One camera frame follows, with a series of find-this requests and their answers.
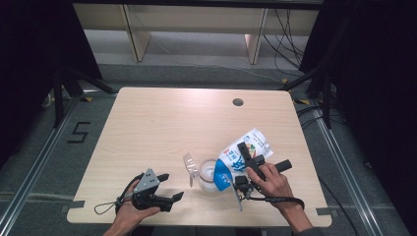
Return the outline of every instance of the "wrist strap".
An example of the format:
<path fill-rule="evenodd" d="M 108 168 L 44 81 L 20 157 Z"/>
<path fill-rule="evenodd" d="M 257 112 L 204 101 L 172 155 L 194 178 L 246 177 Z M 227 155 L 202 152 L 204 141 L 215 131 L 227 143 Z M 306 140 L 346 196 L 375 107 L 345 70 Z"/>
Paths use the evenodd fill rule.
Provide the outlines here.
<path fill-rule="evenodd" d="M 292 202 L 301 205 L 301 207 L 304 209 L 305 205 L 304 202 L 297 198 L 289 198 L 289 197 L 266 197 L 266 202 L 269 203 L 283 203 L 283 202 Z"/>

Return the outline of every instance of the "light wood tabletop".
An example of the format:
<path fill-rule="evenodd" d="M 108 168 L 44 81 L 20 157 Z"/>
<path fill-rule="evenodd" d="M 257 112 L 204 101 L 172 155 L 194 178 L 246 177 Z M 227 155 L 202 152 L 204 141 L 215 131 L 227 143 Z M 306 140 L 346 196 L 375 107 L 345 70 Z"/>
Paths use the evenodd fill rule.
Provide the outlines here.
<path fill-rule="evenodd" d="M 233 104 L 241 99 L 243 105 Z M 184 191 L 171 212 L 161 212 L 144 225 L 286 226 L 279 211 L 265 202 L 243 201 L 238 209 L 230 188 L 205 192 L 190 187 L 183 155 L 196 161 L 218 158 L 220 152 L 253 128 L 260 130 L 274 154 L 267 162 L 289 159 L 288 177 L 293 194 L 306 204 L 313 225 L 327 227 L 330 215 L 293 102 L 288 92 L 275 90 L 205 88 L 122 88 L 117 95 L 71 208 L 73 223 L 111 223 L 114 208 L 98 215 L 94 207 L 114 202 L 137 175 L 152 168 L 168 173 L 156 191 L 161 197 Z"/>

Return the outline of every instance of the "metal rail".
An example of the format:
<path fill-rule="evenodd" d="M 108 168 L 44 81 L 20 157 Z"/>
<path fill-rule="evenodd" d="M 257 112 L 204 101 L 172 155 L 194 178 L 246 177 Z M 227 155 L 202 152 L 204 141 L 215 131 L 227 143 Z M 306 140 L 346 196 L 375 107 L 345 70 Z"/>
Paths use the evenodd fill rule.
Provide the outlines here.
<path fill-rule="evenodd" d="M 16 192 L 15 196 L 12 198 L 6 210 L 2 214 L 0 218 L 0 235 L 7 236 L 10 230 L 12 229 L 13 224 L 18 218 L 20 212 L 22 211 L 25 205 L 25 202 L 27 201 L 30 195 L 31 190 L 33 189 L 40 174 L 42 173 L 42 170 L 44 166 L 46 165 L 49 159 L 49 156 L 53 152 L 55 146 L 58 144 L 59 138 L 62 135 L 63 130 L 67 125 L 70 114 L 72 113 L 74 108 L 77 106 L 79 100 L 80 100 L 79 97 L 73 97 L 70 100 L 68 107 L 65 110 L 65 113 L 67 115 L 61 121 L 58 127 L 52 130 L 51 134 L 49 135 L 48 140 L 46 141 L 45 145 L 40 151 L 40 154 L 37 156 L 36 161 L 30 168 L 30 171 L 27 174 L 24 182 L 22 183 L 21 187 Z"/>
<path fill-rule="evenodd" d="M 312 105 L 318 105 L 315 100 L 311 101 Z M 322 117 L 320 114 L 321 111 L 315 110 L 314 115 L 316 118 Z M 331 155 L 334 158 L 336 166 L 341 174 L 341 177 L 346 184 L 346 188 L 350 194 L 350 197 L 353 200 L 354 205 L 359 211 L 359 215 L 364 222 L 365 228 L 368 231 L 369 235 L 380 236 L 384 235 L 380 225 L 375 218 L 375 214 L 372 211 L 367 199 L 363 195 L 361 188 L 356 181 L 355 176 L 353 175 L 352 171 L 350 170 L 349 164 L 346 161 L 346 158 L 341 151 L 336 138 L 333 135 L 331 129 L 328 129 L 325 122 L 323 120 L 319 120 L 319 127 L 322 131 L 323 136 L 325 137 L 326 143 L 331 151 Z"/>

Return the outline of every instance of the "hand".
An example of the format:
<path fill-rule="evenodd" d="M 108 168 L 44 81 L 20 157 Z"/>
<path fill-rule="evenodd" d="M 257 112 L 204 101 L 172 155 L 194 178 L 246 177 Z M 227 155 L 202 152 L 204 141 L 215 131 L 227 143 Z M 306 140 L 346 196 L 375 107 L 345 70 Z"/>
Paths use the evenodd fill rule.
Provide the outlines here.
<path fill-rule="evenodd" d="M 264 195 L 268 197 L 294 198 L 286 176 L 280 174 L 274 164 L 265 163 L 260 166 L 260 170 L 267 177 L 266 181 L 261 179 L 252 168 L 248 167 L 247 172 L 249 178 L 261 187 Z M 274 203 L 272 205 L 279 209 L 295 233 L 313 227 L 300 205 L 292 202 Z"/>
<path fill-rule="evenodd" d="M 135 181 L 130 186 L 127 193 L 132 193 L 138 183 L 139 180 Z M 160 212 L 159 207 L 150 207 L 144 210 L 139 210 L 132 205 L 131 201 L 127 201 L 120 206 L 113 224 L 104 233 L 104 236 L 126 235 L 134 230 L 146 217 L 152 216 L 158 212 Z"/>

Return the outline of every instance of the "gray floor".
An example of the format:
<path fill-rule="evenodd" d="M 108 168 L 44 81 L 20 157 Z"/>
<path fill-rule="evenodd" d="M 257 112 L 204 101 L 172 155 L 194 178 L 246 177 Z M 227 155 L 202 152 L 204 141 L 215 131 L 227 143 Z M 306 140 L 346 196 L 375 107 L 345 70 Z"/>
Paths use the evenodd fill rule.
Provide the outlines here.
<path fill-rule="evenodd" d="M 166 33 L 152 35 L 146 57 L 141 63 L 132 61 L 131 48 L 124 32 L 87 31 L 91 47 L 105 82 L 119 89 L 134 87 L 181 87 L 217 89 L 279 89 L 282 79 L 297 77 L 275 70 L 274 52 L 263 42 L 257 65 L 249 65 L 243 35 L 217 33 Z M 307 37 L 294 37 L 300 48 Z M 285 73 L 301 75 L 293 66 L 278 58 L 278 68 Z M 294 99 L 306 98 L 308 84 L 295 88 Z M 96 88 L 83 85 L 92 96 L 91 102 L 80 101 L 68 119 L 59 142 L 51 153 L 41 175 L 31 191 L 20 216 L 14 222 L 10 235 L 101 235 L 107 224 L 71 224 L 66 220 L 65 207 L 75 195 L 83 178 L 96 141 L 110 112 L 115 96 L 91 92 Z M 303 109 L 307 105 L 295 105 Z M 373 173 L 366 168 L 366 157 L 355 143 L 349 127 L 343 124 L 337 110 L 332 110 L 332 131 L 348 160 L 362 193 L 373 210 L 384 235 L 409 235 L 389 201 L 384 189 Z M 305 124 L 314 118 L 313 112 L 300 118 Z M 54 119 L 53 106 L 38 114 L 20 151 L 11 156 L 0 170 L 0 207 L 5 209 L 13 194 L 23 183 L 49 134 Z M 79 137 L 72 134 L 78 122 L 88 121 L 81 127 L 89 132 L 82 144 L 68 144 Z M 319 128 L 314 122 L 304 129 L 304 135 L 314 160 L 318 175 L 334 192 L 351 218 L 359 235 L 368 235 L 358 209 L 346 189 L 334 157 Z M 346 215 L 334 197 L 323 186 L 333 223 L 324 228 L 327 235 L 354 235 Z M 268 235 L 290 235 L 287 227 L 266 229 Z M 159 235 L 234 235 L 230 228 L 157 227 Z"/>

